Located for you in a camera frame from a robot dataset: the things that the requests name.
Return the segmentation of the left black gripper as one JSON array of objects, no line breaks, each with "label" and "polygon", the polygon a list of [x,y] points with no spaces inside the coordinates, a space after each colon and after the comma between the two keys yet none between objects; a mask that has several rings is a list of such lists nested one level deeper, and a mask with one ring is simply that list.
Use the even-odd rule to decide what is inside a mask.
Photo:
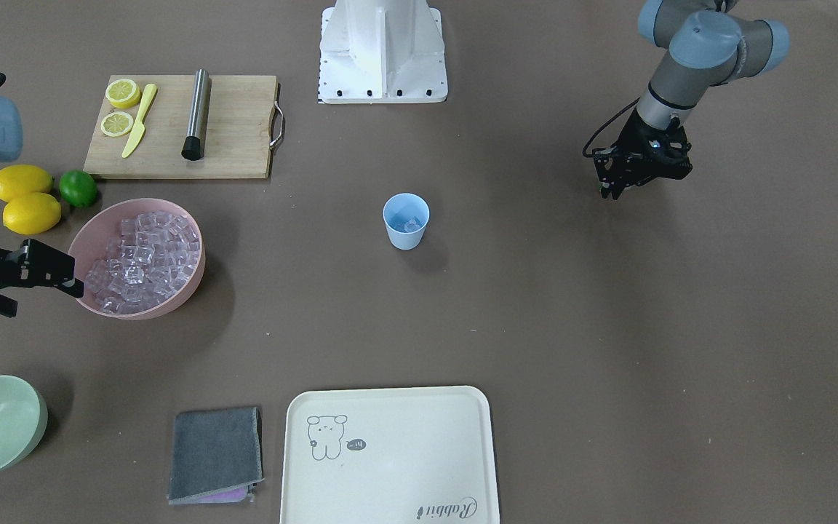
[{"label": "left black gripper", "polygon": [[655,179],[682,180],[692,172],[691,143],[679,117],[666,117],[659,130],[631,111],[618,139],[607,148],[592,150],[593,165],[603,199],[619,199],[624,190]]}]

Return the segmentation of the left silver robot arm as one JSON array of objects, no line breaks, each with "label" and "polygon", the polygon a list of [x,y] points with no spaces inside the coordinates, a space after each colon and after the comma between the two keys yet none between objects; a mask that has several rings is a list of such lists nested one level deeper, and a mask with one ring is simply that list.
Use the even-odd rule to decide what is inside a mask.
[{"label": "left silver robot arm", "polygon": [[609,147],[585,145],[602,198],[656,179],[681,180],[692,172],[685,123],[709,87],[750,79],[781,64],[791,37],[777,20],[743,20],[733,1],[647,1],[639,33],[665,50],[645,92],[624,108],[628,115]]}]

